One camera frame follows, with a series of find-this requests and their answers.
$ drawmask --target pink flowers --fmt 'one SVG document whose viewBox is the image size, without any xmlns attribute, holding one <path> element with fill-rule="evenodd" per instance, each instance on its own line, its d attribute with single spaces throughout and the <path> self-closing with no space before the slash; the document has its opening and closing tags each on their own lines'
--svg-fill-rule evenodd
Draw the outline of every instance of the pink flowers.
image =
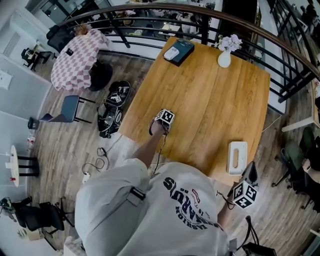
<svg viewBox="0 0 320 256">
<path fill-rule="evenodd" d="M 219 35 L 219 42 L 216 42 L 213 46 L 218 48 L 220 51 L 234 52 L 237 49 L 240 49 L 240 44 L 242 40 L 238 38 L 236 34 L 232 34 L 230 37 Z"/>
</svg>

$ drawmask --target power strip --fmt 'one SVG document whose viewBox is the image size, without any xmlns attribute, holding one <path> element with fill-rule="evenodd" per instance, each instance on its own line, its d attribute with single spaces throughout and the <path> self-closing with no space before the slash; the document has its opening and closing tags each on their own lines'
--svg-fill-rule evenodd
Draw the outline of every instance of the power strip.
<svg viewBox="0 0 320 256">
<path fill-rule="evenodd" d="M 89 172 L 85 172 L 82 179 L 82 184 L 85 184 L 87 180 L 89 180 L 91 174 Z"/>
</svg>

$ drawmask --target blue chair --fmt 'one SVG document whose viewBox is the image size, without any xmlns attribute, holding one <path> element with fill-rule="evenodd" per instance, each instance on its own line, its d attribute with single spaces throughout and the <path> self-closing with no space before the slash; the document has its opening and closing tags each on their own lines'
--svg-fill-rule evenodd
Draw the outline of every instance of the blue chair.
<svg viewBox="0 0 320 256">
<path fill-rule="evenodd" d="M 92 122 L 76 117 L 78 105 L 79 103 L 84 103 L 84 101 L 96 103 L 95 101 L 92 101 L 87 98 L 79 97 L 78 95 L 67 96 L 63 100 L 61 114 L 53 117 L 52 115 L 47 113 L 40 119 L 40 121 L 52 122 L 52 123 L 71 123 L 73 121 L 76 121 L 76 122 L 81 121 L 81 122 L 91 124 Z"/>
</svg>

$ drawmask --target wooden floor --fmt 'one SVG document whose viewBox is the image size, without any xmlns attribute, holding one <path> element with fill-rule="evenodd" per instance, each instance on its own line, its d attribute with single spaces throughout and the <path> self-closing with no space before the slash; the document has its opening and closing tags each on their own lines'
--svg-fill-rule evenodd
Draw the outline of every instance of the wooden floor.
<svg viewBox="0 0 320 256">
<path fill-rule="evenodd" d="M 150 60 L 116 54 L 101 56 L 100 59 L 112 65 L 113 81 L 127 80 L 135 90 L 139 88 L 152 64 Z M 45 70 L 50 69 L 51 66 L 49 63 L 47 67 L 39 69 L 38 72 L 46 79 L 50 79 L 50 72 Z M 47 112 L 53 115 L 58 114 L 63 98 L 69 94 L 66 91 L 51 89 L 43 108 L 43 114 Z M 103 91 L 86 90 L 80 94 L 82 97 L 96 101 L 95 105 L 85 103 L 79 109 L 78 115 L 80 118 L 93 121 L 93 124 L 74 122 L 69 124 L 42 123 L 40 125 L 34 155 L 39 159 L 41 176 L 31 177 L 28 180 L 28 193 L 33 196 L 35 203 L 47 201 L 55 203 L 59 197 L 65 196 L 66 210 L 74 210 L 76 194 L 82 184 L 82 165 L 86 162 L 94 164 L 97 158 L 97 148 L 104 147 L 108 150 L 119 138 L 119 135 L 116 134 L 112 139 L 103 139 L 99 137 L 97 131 L 96 107 L 107 94 L 108 87 Z M 310 96 L 305 88 L 288 101 L 287 115 L 281 117 L 263 132 L 254 158 L 261 177 L 257 202 L 246 211 L 238 207 L 234 208 L 226 230 L 231 238 L 238 238 L 238 243 L 241 243 L 246 236 L 246 215 L 251 216 L 260 244 L 274 248 L 278 256 L 299 256 L 313 237 L 309 229 L 316 230 L 320 227 L 320 214 L 313 211 L 311 206 L 306 210 L 300 208 L 308 201 L 306 195 L 296 195 L 292 189 L 287 190 L 288 184 L 285 182 L 278 187 L 271 187 L 271 183 L 277 181 L 286 171 L 281 163 L 274 160 L 275 156 L 279 154 L 281 147 L 289 139 L 299 141 L 303 131 L 303 128 L 300 128 L 282 133 L 281 127 L 308 117 L 311 112 L 309 106 Z M 264 127 L 268 127 L 278 117 L 279 114 L 268 110 Z M 133 141 L 123 136 L 109 153 L 110 167 L 119 164 L 136 148 L 137 145 Z M 160 161 L 167 162 L 168 159 L 161 157 Z M 98 173 L 90 166 L 87 166 L 85 171 L 89 171 L 92 175 Z M 230 189 L 218 182 L 215 182 L 215 186 L 224 194 Z M 223 203 L 222 198 L 218 197 L 220 208 Z M 65 224 L 65 231 L 55 233 L 50 241 L 61 249 L 64 240 L 69 235 L 76 236 L 76 232 L 74 228 Z M 242 255 L 245 254 L 240 250 L 237 256 Z"/>
</svg>

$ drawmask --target wooden table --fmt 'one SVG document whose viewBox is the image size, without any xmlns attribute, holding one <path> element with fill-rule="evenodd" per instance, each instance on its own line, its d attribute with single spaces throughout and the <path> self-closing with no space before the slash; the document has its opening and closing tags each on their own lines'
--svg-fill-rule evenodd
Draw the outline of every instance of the wooden table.
<svg viewBox="0 0 320 256">
<path fill-rule="evenodd" d="M 152 64 L 119 132 L 142 144 L 150 136 L 151 119 L 161 109 L 171 110 L 175 119 L 162 155 L 231 186 L 240 176 L 227 173 L 229 143 L 246 141 L 247 162 L 254 159 L 270 75 L 233 55 L 231 65 L 222 68 L 217 61 L 221 51 L 200 43 L 194 43 L 194 52 L 177 67 L 163 58 L 176 40 L 170 37 Z"/>
</svg>

